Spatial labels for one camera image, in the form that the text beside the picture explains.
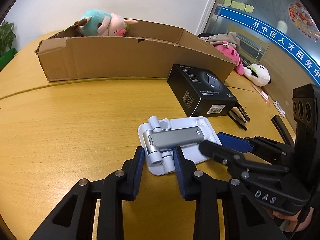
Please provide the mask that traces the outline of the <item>person's right hand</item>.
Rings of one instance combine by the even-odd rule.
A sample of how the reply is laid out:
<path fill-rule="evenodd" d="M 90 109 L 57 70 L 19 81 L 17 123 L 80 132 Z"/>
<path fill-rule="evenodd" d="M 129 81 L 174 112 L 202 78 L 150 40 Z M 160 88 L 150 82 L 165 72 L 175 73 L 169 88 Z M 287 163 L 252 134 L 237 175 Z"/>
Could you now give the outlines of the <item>person's right hand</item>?
<path fill-rule="evenodd" d="M 309 211 L 309 214 L 306 217 L 306 219 L 304 220 L 304 222 L 301 222 L 299 224 L 299 226 L 297 227 L 297 231 L 304 230 L 310 224 L 311 219 L 312 219 L 312 215 L 313 215 L 313 210 L 314 210 L 314 208 L 311 207 L 310 211 Z M 285 232 L 293 232 L 294 229 L 296 228 L 297 224 L 298 224 L 298 215 L 299 214 L 300 214 L 300 212 L 297 213 L 294 216 L 286 216 L 286 215 L 284 215 L 282 213 L 279 213 L 277 211 L 272 211 L 271 212 L 271 217 L 272 218 L 277 217 L 277 218 L 280 218 L 280 219 L 283 219 L 283 220 L 287 220 L 286 226 L 284 227 L 284 231 Z"/>

